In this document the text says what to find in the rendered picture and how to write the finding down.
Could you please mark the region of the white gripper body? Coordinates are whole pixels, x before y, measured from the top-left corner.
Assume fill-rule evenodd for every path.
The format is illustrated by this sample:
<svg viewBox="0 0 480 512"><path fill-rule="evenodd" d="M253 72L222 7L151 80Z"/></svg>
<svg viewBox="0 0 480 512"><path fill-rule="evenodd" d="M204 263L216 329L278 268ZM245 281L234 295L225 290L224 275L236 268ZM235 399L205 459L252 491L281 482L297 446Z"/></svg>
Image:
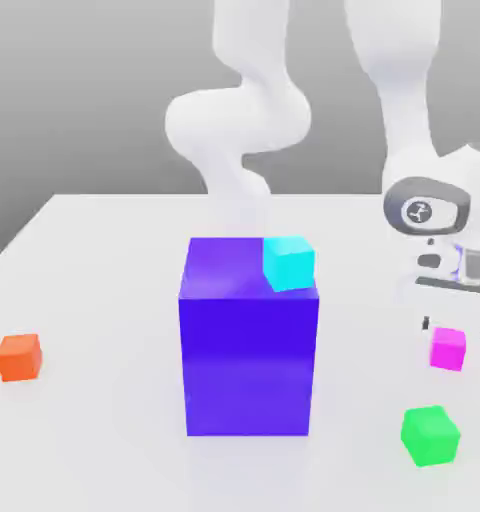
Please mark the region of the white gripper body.
<svg viewBox="0 0 480 512"><path fill-rule="evenodd" d="M430 276L411 279L410 311L422 323L444 327L480 327L480 284Z"/></svg>

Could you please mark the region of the small magenta cube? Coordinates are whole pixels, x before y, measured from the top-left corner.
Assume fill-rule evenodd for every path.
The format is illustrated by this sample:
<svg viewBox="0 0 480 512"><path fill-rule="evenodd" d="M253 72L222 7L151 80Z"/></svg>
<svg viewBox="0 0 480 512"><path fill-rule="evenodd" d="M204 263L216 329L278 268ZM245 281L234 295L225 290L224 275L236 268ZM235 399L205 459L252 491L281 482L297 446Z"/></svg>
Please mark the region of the small magenta cube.
<svg viewBox="0 0 480 512"><path fill-rule="evenodd" d="M466 335L461 330L436 327L431 338L429 364L432 367L461 371L466 354Z"/></svg>

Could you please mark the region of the small green cube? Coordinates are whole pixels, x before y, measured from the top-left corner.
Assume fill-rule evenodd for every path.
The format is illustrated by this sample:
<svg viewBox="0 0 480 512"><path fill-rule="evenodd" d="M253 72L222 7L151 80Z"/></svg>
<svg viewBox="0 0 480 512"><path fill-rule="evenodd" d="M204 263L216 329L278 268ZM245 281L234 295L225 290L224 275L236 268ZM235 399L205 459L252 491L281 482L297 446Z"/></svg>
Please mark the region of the small green cube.
<svg viewBox="0 0 480 512"><path fill-rule="evenodd" d="M440 405L405 411L401 441L418 467L447 464L454 461L461 433Z"/></svg>

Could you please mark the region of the small cyan cube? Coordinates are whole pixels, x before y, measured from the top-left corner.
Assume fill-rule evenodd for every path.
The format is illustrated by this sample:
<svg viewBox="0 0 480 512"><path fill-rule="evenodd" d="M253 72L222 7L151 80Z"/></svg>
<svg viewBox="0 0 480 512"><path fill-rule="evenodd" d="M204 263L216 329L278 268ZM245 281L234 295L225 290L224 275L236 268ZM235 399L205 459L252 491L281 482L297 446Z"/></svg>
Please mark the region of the small cyan cube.
<svg viewBox="0 0 480 512"><path fill-rule="evenodd" d="M262 266L275 292L314 286L315 250L302 236L265 237Z"/></svg>

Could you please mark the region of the small orange cube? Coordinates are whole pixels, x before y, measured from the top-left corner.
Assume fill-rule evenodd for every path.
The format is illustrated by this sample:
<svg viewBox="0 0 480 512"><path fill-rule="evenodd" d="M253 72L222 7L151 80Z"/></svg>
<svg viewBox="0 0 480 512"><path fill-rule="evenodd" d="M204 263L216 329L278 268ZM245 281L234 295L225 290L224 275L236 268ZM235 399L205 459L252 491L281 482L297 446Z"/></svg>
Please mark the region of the small orange cube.
<svg viewBox="0 0 480 512"><path fill-rule="evenodd" d="M37 334L5 336L0 343L2 381L25 381L37 378L42 358L43 354Z"/></svg>

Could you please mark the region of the large purple box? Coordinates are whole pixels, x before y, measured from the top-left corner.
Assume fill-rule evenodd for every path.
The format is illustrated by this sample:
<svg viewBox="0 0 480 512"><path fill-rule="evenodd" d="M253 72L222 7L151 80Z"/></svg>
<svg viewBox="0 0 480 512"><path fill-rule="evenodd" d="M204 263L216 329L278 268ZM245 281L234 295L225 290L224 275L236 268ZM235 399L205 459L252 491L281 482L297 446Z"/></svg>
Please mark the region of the large purple box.
<svg viewBox="0 0 480 512"><path fill-rule="evenodd" d="M309 432L318 289L275 292L263 239L189 242L178 305L190 436Z"/></svg>

